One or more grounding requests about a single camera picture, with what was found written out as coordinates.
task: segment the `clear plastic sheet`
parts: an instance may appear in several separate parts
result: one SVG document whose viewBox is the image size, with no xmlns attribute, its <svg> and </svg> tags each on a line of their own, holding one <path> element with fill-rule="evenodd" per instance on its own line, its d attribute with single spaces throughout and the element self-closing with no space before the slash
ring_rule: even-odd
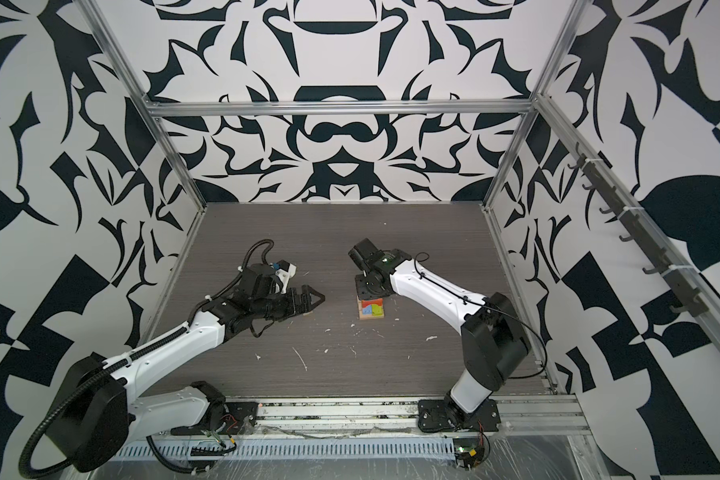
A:
<svg viewBox="0 0 720 480">
<path fill-rule="evenodd" d="M 259 442 L 241 438 L 239 443 Z M 221 460 L 208 473 L 208 480 L 264 480 L 288 478 L 357 478 L 358 480 L 411 478 L 421 480 L 580 478 L 579 464 L 568 436 L 506 436 L 490 438 L 490 455 L 476 468 L 464 470 L 454 461 L 441 458 L 373 458 L 312 460 Z M 157 461 L 108 462 L 93 475 L 95 480 L 171 480 L 191 478 L 175 474 Z"/>
</svg>

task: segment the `abstract pattern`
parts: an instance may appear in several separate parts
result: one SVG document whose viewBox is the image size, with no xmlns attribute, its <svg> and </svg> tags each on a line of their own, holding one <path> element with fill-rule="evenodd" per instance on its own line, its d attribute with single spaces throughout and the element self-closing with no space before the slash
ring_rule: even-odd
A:
<svg viewBox="0 0 720 480">
<path fill-rule="evenodd" d="M 720 2 L 596 0 L 550 95 L 720 294 Z"/>
<path fill-rule="evenodd" d="M 175 117 L 207 201 L 482 200 L 519 114 Z"/>
<path fill-rule="evenodd" d="M 558 389 L 612 474 L 720 475 L 720 353 L 572 164 L 538 118 L 493 205 Z"/>
<path fill-rule="evenodd" d="M 528 98 L 570 0 L 100 0 L 155 101 Z"/>
<path fill-rule="evenodd" d="M 195 213 L 71 0 L 0 0 L 0 478 L 72 363 L 138 343 Z"/>
</svg>

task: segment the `debris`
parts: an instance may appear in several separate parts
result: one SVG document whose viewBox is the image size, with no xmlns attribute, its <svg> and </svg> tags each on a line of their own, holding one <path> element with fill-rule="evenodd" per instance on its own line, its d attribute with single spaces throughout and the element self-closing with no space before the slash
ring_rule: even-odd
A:
<svg viewBox="0 0 720 480">
<path fill-rule="evenodd" d="M 291 348 L 292 348 L 293 351 L 296 352 L 296 354 L 298 355 L 298 351 L 297 351 L 296 349 L 294 349 L 293 347 L 291 347 Z M 302 358 L 301 355 L 298 355 L 298 359 L 302 361 L 302 365 L 304 365 L 304 371 L 306 372 L 306 371 L 307 371 L 307 364 L 304 363 L 304 359 Z"/>
</svg>

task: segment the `thin black wire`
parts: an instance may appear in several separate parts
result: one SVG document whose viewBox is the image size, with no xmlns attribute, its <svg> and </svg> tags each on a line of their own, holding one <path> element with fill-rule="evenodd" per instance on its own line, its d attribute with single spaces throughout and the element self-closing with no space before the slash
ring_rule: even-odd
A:
<svg viewBox="0 0 720 480">
<path fill-rule="evenodd" d="M 419 256 L 419 255 L 422 255 L 422 254 L 426 255 L 427 258 L 425 258 L 425 259 L 423 259 L 423 260 L 419 260 L 419 259 L 418 259 L 418 256 Z M 439 286 L 440 288 L 442 288 L 442 289 L 445 290 L 446 292 L 451 293 L 451 295 L 453 295 L 453 296 L 455 296 L 456 298 L 458 298 L 458 299 L 460 299 L 461 301 L 463 301 L 465 305 L 466 305 L 467 303 L 471 303 L 472 305 L 484 306 L 485 308 L 487 308 L 487 309 L 489 309 L 489 310 L 492 310 L 493 312 L 497 312 L 497 313 L 499 313 L 499 314 L 501 314 L 501 315 L 506 316 L 507 318 L 510 318 L 510 319 L 514 320 L 515 322 L 518 322 L 519 324 L 521 324 L 522 326 L 524 326 L 526 329 L 528 329 L 528 331 L 530 331 L 531 333 L 533 333 L 533 334 L 536 336 L 536 338 L 538 338 L 539 342 L 541 342 L 541 348 L 544 350 L 544 361 L 541 363 L 541 370 L 539 370 L 538 372 L 535 372 L 535 373 L 531 373 L 530 375 L 511 376 L 511 377 L 509 377 L 509 379 L 529 379 L 529 378 L 532 378 L 532 377 L 541 375 L 541 373 L 543 373 L 544 370 L 547 369 L 547 360 L 549 359 L 549 354 L 547 353 L 547 345 L 544 344 L 544 339 L 541 338 L 541 335 L 539 335 L 538 333 L 536 333 L 536 330 L 530 328 L 530 325 L 528 325 L 526 322 L 520 320 L 519 318 L 515 318 L 514 316 L 510 315 L 510 314 L 507 313 L 507 312 L 502 312 L 502 311 L 499 310 L 499 309 L 495 309 L 495 308 L 493 308 L 493 307 L 491 307 L 491 306 L 488 306 L 488 305 L 485 305 L 485 304 L 483 304 L 483 303 L 473 302 L 473 301 L 470 300 L 466 295 L 460 296 L 459 294 L 453 292 L 453 291 L 450 290 L 449 288 L 447 288 L 447 287 L 445 287 L 445 286 L 442 286 L 440 283 L 437 283 L 437 282 L 435 282 L 434 280 L 428 278 L 425 274 L 423 274 L 422 272 L 420 272 L 420 271 L 418 270 L 418 265 L 417 265 L 417 264 L 420 264 L 421 262 L 426 262 L 427 260 L 429 260 L 429 254 L 428 254 L 427 252 L 419 252 L 418 254 L 416 254 L 416 255 L 413 257 L 413 268 L 414 268 L 414 270 L 416 270 L 416 273 L 418 274 L 418 277 L 419 277 L 420 279 L 423 278 L 423 279 L 428 280 L 429 282 L 431 282 L 431 283 Z"/>
</svg>

